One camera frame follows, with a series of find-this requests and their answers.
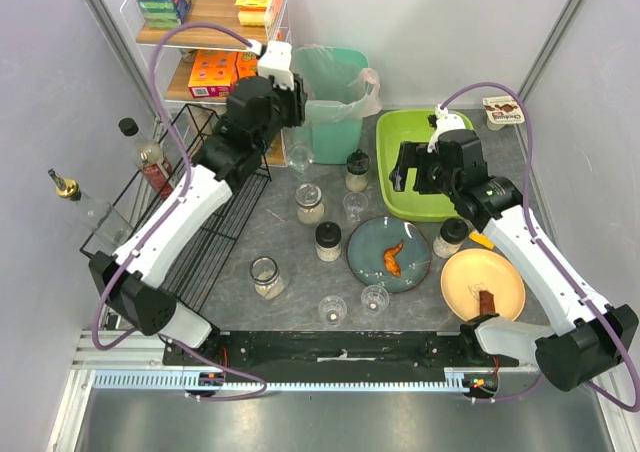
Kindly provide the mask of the spice jar with black grinder lid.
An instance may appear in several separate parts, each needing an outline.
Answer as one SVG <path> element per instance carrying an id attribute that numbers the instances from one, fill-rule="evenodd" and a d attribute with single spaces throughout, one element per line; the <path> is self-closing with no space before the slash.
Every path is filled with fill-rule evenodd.
<path id="1" fill-rule="evenodd" d="M 357 149 L 352 152 L 346 161 L 346 187 L 351 192 L 362 192 L 368 185 L 368 173 L 370 168 L 370 158 Z"/>

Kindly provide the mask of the sauce bottle with black cap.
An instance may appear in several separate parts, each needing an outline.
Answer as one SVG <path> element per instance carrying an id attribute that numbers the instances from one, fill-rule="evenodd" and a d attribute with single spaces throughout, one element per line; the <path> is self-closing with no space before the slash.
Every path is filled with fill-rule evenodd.
<path id="1" fill-rule="evenodd" d="M 138 171 L 161 199 L 168 198 L 174 191 L 173 165 L 161 145 L 144 135 L 133 118 L 121 119 L 118 128 L 129 140 L 132 160 Z"/>

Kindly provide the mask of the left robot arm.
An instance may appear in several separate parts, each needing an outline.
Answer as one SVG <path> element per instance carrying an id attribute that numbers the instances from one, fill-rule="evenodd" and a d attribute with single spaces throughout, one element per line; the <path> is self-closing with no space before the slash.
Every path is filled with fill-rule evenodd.
<path id="1" fill-rule="evenodd" d="M 261 167 L 276 135 L 304 122 L 303 79 L 297 73 L 290 78 L 284 86 L 274 77 L 241 79 L 170 196 L 114 253 L 96 252 L 90 259 L 103 304 L 144 335 L 198 348 L 213 333 L 207 319 L 161 285 L 194 234 Z"/>

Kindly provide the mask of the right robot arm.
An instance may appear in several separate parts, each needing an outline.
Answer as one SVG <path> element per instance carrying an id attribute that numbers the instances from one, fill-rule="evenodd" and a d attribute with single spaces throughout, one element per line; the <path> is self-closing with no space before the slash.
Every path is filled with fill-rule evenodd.
<path id="1" fill-rule="evenodd" d="M 410 186 L 420 194 L 444 194 L 498 247 L 542 305 L 546 327 L 497 315 L 472 320 L 483 352 L 532 364 L 564 392 L 619 364 L 639 380 L 628 352 L 638 316 L 628 305 L 612 306 L 561 256 L 524 207 L 518 188 L 489 174 L 474 131 L 444 132 L 434 146 L 402 142 L 389 180 L 397 192 Z"/>

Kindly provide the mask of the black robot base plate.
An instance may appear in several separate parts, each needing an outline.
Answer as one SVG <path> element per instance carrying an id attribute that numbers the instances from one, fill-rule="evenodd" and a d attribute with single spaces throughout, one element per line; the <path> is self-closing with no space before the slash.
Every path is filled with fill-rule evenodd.
<path id="1" fill-rule="evenodd" d="M 446 368 L 518 365 L 474 350 L 459 333 L 432 331 L 231 331 L 211 336 L 196 352 L 266 381 L 441 380 Z"/>

